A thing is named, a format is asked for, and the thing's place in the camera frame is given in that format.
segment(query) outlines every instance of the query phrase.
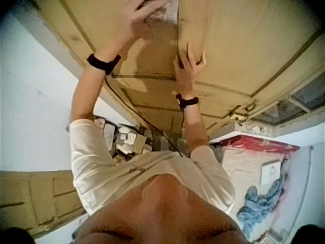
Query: t-shirt sleeve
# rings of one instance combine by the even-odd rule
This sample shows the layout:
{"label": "t-shirt sleeve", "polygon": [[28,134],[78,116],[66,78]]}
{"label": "t-shirt sleeve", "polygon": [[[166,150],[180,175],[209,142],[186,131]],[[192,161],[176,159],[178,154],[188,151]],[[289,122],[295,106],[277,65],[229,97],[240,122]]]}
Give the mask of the t-shirt sleeve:
{"label": "t-shirt sleeve", "polygon": [[115,163],[102,132],[93,121],[78,119],[69,129],[74,185],[80,194],[84,194],[95,188],[106,170]]}
{"label": "t-shirt sleeve", "polygon": [[226,209],[222,210],[230,212],[235,201],[235,188],[231,178],[215,157],[213,150],[208,146],[199,146],[193,150],[190,158],[212,183],[215,192],[218,193],[218,201],[226,206]]}

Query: fingers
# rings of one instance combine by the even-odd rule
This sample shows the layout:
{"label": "fingers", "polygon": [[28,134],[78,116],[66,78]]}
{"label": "fingers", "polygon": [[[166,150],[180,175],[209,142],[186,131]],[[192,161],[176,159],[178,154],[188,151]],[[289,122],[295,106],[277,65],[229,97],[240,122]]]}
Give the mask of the fingers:
{"label": "fingers", "polygon": [[179,55],[180,55],[182,64],[184,66],[184,69],[186,69],[186,70],[190,69],[191,65],[190,65],[189,60],[187,58],[186,51],[185,50],[180,50]]}
{"label": "fingers", "polygon": [[155,12],[157,9],[161,8],[162,6],[164,6],[167,2],[168,2],[168,0],[155,0],[155,1],[151,1],[150,3],[148,3],[145,6],[143,6],[141,9],[139,9],[136,12],[136,16],[137,16],[138,19],[145,19],[150,14],[152,14],[153,12]]}
{"label": "fingers", "polygon": [[127,6],[130,10],[135,11],[141,7],[145,0],[129,0]]}
{"label": "fingers", "polygon": [[174,69],[175,69],[175,72],[177,72],[180,69],[178,56],[176,56],[174,59]]}
{"label": "fingers", "polygon": [[196,63],[194,53],[192,51],[192,44],[190,42],[187,44],[187,57],[189,60],[189,64],[192,66],[192,68],[194,68],[196,66]]}
{"label": "fingers", "polygon": [[205,65],[207,65],[207,59],[206,59],[206,56],[205,56],[205,51],[203,51],[201,61],[199,62],[198,66],[200,68],[203,68]]}

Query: red fabric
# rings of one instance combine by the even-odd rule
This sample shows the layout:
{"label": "red fabric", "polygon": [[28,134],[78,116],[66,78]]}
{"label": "red fabric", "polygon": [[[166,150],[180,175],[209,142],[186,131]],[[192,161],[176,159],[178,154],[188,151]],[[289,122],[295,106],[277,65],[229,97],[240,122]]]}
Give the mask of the red fabric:
{"label": "red fabric", "polygon": [[299,149],[298,146],[245,135],[225,139],[221,141],[218,146],[243,148],[254,151],[268,151],[272,153],[288,153]]}

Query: wire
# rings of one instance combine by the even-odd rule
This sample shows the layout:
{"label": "wire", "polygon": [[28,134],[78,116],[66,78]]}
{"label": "wire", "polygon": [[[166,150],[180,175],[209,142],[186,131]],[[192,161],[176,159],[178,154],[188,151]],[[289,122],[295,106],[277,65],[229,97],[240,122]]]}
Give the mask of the wire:
{"label": "wire", "polygon": [[143,119],[146,123],[148,123],[150,126],[152,126],[155,130],[157,130],[162,136],[164,136],[169,143],[173,146],[173,148],[179,153],[179,155],[181,157],[183,157],[183,154],[180,152],[180,150],[178,149],[178,147],[167,137],[164,135],[164,133],[158,129],[156,126],[154,126],[152,123],[150,123],[148,120],[146,120],[143,116],[141,116],[136,110],[134,110],[132,107],[130,107],[122,98],[119,94],[116,93],[116,91],[109,85],[106,76],[104,77],[106,85],[108,86],[108,88],[114,93],[115,96],[117,96],[119,98],[119,100],[126,106],[128,107],[133,113],[135,113],[137,116],[139,116],[141,119]]}
{"label": "wire", "polygon": [[182,119],[182,123],[181,123],[181,130],[182,130],[183,125],[184,125],[184,120],[185,120],[185,113],[184,113],[184,110],[183,110],[183,119]]}

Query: wrist strap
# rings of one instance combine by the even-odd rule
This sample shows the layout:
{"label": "wrist strap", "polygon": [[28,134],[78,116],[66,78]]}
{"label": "wrist strap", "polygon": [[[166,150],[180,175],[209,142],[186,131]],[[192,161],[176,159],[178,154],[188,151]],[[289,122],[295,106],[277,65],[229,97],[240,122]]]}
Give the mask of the wrist strap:
{"label": "wrist strap", "polygon": [[111,62],[103,62],[97,59],[93,54],[91,54],[88,58],[87,61],[89,64],[97,69],[104,70],[106,75],[110,75],[115,68],[115,66],[118,64],[120,61],[121,56],[117,55],[116,58],[111,61]]}
{"label": "wrist strap", "polygon": [[187,106],[190,105],[194,105],[194,104],[198,104],[199,103],[199,99],[197,97],[190,99],[190,100],[184,100],[182,98],[182,95],[177,94],[176,98],[178,100],[179,103],[179,107],[181,108],[181,110],[184,110],[184,108],[186,108]]}

